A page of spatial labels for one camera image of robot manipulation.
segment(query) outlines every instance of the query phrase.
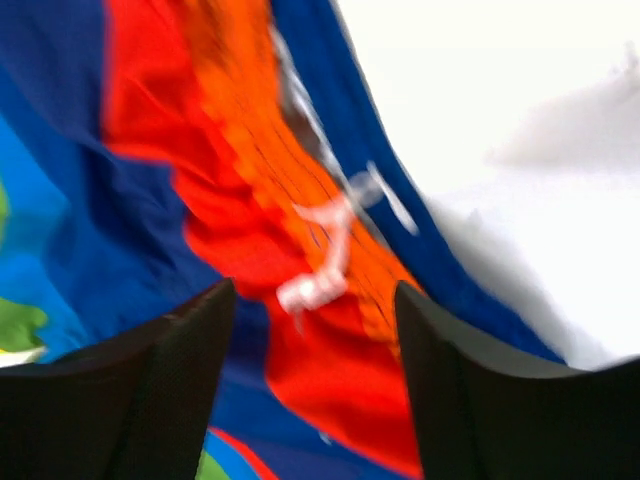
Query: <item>blue fabric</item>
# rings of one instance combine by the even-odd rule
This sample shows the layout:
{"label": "blue fabric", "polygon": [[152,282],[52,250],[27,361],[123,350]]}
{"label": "blue fabric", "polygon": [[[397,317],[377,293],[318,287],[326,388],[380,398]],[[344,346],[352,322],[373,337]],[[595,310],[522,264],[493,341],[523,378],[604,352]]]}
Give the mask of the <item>blue fabric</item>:
{"label": "blue fabric", "polygon": [[43,343],[74,350],[87,343],[86,331],[41,262],[69,204],[1,115],[0,145],[0,182],[9,199],[9,217],[0,238],[0,297],[41,309],[47,314],[47,325],[38,330]]}
{"label": "blue fabric", "polygon": [[451,253],[389,145],[331,1],[272,0],[272,5],[276,26],[345,175],[366,170],[373,161],[418,225],[420,234],[414,236],[386,200],[367,210],[406,268],[462,320],[521,350],[563,362],[516,313],[484,292]]}
{"label": "blue fabric", "polygon": [[[220,275],[185,243],[169,169],[116,158],[100,141],[102,4],[6,0],[2,13],[0,112],[70,204],[43,261],[88,340],[213,284]],[[54,358],[66,347],[49,348]]]}
{"label": "blue fabric", "polygon": [[260,476],[244,457],[215,433],[207,432],[204,439],[204,451],[215,459],[230,479],[260,480]]}

